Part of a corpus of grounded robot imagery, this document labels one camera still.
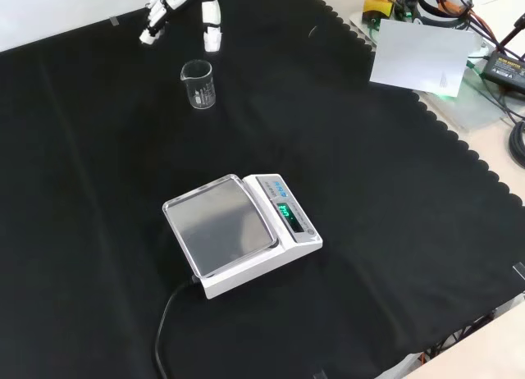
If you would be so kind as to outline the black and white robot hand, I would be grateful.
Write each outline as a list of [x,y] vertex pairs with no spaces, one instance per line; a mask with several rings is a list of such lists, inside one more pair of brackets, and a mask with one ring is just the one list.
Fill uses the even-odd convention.
[[150,0],[146,5],[148,15],[145,29],[139,36],[140,42],[153,45],[161,38],[174,14],[194,1],[201,3],[204,51],[218,53],[222,39],[221,7],[218,0]]

